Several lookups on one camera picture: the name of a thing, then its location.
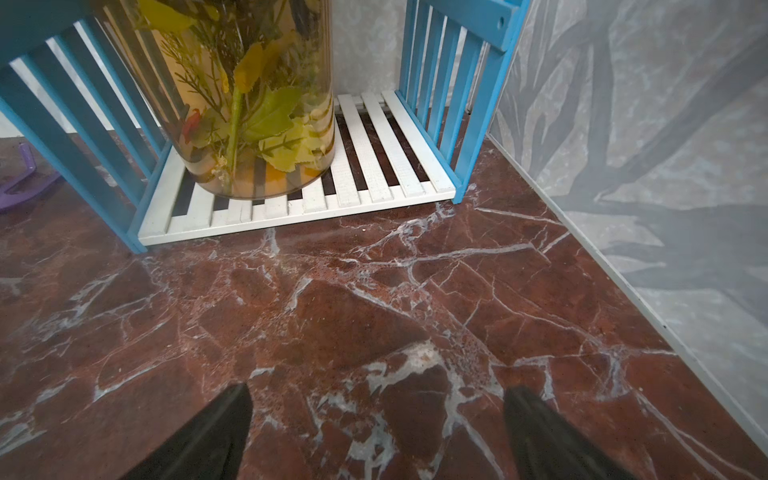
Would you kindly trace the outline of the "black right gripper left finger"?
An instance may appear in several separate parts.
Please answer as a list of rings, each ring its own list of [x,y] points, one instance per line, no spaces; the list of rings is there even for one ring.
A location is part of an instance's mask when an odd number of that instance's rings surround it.
[[[125,479],[235,479],[253,413],[244,383],[228,386]]]

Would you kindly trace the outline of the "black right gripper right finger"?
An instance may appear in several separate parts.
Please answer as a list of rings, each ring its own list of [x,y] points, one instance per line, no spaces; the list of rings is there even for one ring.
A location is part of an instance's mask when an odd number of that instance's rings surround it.
[[[504,392],[503,415],[521,479],[632,479],[529,388]]]

